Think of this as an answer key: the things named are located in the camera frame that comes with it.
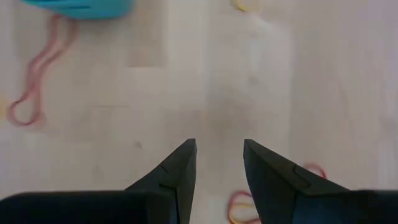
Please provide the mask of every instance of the rubber band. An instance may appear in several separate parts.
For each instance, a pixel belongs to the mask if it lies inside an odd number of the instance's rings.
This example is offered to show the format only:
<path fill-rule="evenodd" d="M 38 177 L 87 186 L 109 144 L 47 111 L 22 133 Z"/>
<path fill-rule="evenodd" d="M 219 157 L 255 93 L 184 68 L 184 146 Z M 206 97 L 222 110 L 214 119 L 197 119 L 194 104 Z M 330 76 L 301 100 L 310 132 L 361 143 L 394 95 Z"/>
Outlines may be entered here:
<path fill-rule="evenodd" d="M 320 165 L 316 163 L 308 163 L 304 164 L 303 168 L 307 170 L 317 170 L 321 174 L 321 177 L 324 179 L 327 179 L 326 172 L 320 167 Z M 236 199 L 240 196 L 245 196 L 245 197 L 250 197 L 252 198 L 252 195 L 244 190 L 238 190 L 235 191 L 231 194 L 229 201 L 228 201 L 228 206 L 227 206 L 227 219 L 230 224 L 255 224 L 255 223 L 261 223 L 260 218 L 252 218 L 250 220 L 240 220 L 237 219 L 233 216 L 233 210 L 235 208 L 255 208 L 255 205 L 253 203 L 242 203 L 242 202 L 235 202 Z"/>
<path fill-rule="evenodd" d="M 328 177 L 326 176 L 326 172 L 322 169 L 322 167 L 316 163 L 308 163 L 304 164 L 303 166 L 304 169 L 307 169 L 309 171 L 311 170 L 316 170 L 319 172 L 320 176 L 324 179 L 327 179 Z"/>
<path fill-rule="evenodd" d="M 41 96 L 41 84 L 42 78 L 45 75 L 48 67 L 59 59 L 75 41 L 78 33 L 78 23 L 76 20 L 69 19 L 69 28 L 67 39 L 65 43 L 57 49 L 51 56 L 49 56 L 44 62 L 39 65 L 40 61 L 53 50 L 57 43 L 58 37 L 58 22 L 63 18 L 61 15 L 55 14 L 49 20 L 49 34 L 47 44 L 44 49 L 29 62 L 26 71 L 26 83 L 25 90 L 22 96 L 15 102 L 13 102 L 8 108 L 8 119 L 16 126 L 30 126 L 44 118 L 44 112 L 42 111 L 42 96 Z M 15 112 L 18 105 L 33 97 L 34 109 L 28 121 L 21 121 L 16 118 Z"/>

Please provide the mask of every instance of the light wooden floor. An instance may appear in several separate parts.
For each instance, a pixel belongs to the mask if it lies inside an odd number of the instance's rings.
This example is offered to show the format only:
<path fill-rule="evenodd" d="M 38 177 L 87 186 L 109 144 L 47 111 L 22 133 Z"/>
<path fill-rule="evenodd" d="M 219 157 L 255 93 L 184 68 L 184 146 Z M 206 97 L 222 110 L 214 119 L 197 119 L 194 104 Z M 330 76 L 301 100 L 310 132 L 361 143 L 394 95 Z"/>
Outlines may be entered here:
<path fill-rule="evenodd" d="M 0 111 L 0 197 L 123 189 L 187 138 L 198 145 L 192 223 L 227 223 L 246 189 L 243 139 L 351 189 L 398 188 L 397 1 L 267 0 L 262 22 L 228 0 L 137 0 L 80 23 L 44 81 L 47 125 Z M 0 2 L 0 109 L 42 47 L 49 14 Z"/>

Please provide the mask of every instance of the blue container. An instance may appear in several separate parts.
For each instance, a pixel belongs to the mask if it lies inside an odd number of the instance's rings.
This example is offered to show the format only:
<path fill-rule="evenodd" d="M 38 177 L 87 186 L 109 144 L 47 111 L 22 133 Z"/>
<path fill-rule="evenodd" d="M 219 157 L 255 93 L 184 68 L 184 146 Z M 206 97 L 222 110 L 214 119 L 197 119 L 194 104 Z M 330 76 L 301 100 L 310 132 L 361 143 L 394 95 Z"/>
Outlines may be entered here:
<path fill-rule="evenodd" d="M 22 0 L 75 19 L 121 17 L 130 11 L 134 0 Z"/>

